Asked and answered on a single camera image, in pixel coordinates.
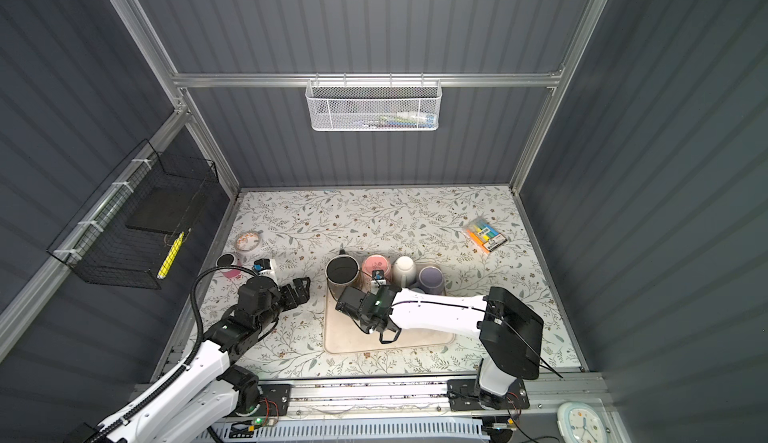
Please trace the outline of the pink patterned mug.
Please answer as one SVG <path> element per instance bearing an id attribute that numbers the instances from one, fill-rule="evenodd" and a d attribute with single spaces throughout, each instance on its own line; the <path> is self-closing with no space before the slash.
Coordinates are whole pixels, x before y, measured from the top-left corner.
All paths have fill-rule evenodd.
<path id="1" fill-rule="evenodd" d="M 373 270 L 384 270 L 388 284 L 391 283 L 391 264 L 383 255 L 370 255 L 361 265 L 362 288 L 365 291 L 370 290 L 370 275 Z"/>

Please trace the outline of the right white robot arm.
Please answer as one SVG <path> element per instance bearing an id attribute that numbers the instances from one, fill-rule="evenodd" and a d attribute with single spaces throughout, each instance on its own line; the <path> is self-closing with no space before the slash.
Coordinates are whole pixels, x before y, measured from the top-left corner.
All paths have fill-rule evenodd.
<path id="1" fill-rule="evenodd" d="M 486 356 L 476 379 L 482 395 L 505 398 L 518 380 L 536 380 L 548 363 L 541 356 L 543 319 L 502 287 L 486 295 L 449 297 L 391 285 L 375 293 L 346 288 L 335 310 L 366 334 L 398 338 L 405 330 L 430 330 L 472 338 Z"/>

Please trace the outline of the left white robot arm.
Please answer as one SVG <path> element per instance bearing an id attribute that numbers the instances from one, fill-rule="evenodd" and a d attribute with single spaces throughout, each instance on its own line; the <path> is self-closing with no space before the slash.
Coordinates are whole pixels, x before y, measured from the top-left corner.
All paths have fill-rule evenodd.
<path id="1" fill-rule="evenodd" d="M 66 441 L 189 441 L 201 432 L 214 436 L 213 423 L 232 413 L 249 418 L 274 408 L 263 396 L 258 376 L 237 362 L 276 329 L 282 313 L 309 301 L 311 280 L 300 277 L 279 285 L 261 272 L 247 273 L 237 303 L 211 327 L 203 323 L 192 288 L 195 340 L 187 356 L 98 425 L 78 425 Z"/>

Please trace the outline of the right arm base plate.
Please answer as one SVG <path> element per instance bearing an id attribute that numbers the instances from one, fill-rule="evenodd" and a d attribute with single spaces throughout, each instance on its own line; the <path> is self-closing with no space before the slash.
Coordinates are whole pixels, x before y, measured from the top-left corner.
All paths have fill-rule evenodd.
<path id="1" fill-rule="evenodd" d="M 447 398 L 450 409 L 454 412 L 479 410 L 521 411 L 530 407 L 525 384 L 520 379 L 516 379 L 502 396 L 482 390 L 475 379 L 451 379 L 447 381 Z"/>

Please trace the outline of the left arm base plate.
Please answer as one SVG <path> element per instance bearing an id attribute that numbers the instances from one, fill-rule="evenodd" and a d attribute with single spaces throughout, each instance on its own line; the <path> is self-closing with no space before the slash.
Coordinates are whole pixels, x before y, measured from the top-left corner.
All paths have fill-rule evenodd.
<path id="1" fill-rule="evenodd" d="M 279 418 L 288 413 L 292 387 L 287 384 L 255 385 L 240 391 L 232 417 Z"/>

